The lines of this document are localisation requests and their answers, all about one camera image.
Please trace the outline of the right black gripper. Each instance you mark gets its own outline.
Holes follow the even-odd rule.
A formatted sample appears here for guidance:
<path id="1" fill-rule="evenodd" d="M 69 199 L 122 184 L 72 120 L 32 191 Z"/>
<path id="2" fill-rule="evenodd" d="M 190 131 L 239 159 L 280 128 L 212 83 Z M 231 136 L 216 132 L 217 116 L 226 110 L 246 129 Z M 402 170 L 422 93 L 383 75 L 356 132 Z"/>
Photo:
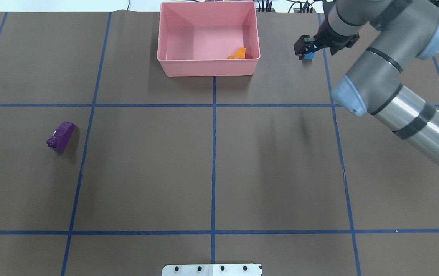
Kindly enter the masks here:
<path id="1" fill-rule="evenodd" d="M 294 43 L 294 52 L 299 60 L 303 60 L 307 53 L 324 48 L 330 49 L 330 54 L 333 56 L 344 48 L 353 47 L 359 38 L 359 33 L 349 36 L 341 35 L 334 31 L 328 23 L 322 23 L 314 38 L 304 34 Z"/>

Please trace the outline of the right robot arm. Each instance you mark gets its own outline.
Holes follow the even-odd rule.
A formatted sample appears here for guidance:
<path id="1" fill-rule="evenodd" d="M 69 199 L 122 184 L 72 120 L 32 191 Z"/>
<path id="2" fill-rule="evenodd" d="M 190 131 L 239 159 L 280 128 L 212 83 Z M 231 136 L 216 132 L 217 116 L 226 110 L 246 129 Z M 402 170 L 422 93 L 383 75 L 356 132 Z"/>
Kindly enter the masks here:
<path id="1" fill-rule="evenodd" d="M 294 43 L 300 60 L 351 48 L 369 24 L 375 40 L 330 90 L 357 117 L 368 113 L 439 166 L 439 110 L 398 80 L 415 59 L 439 54 L 439 7 L 428 0 L 334 0 L 314 36 Z"/>

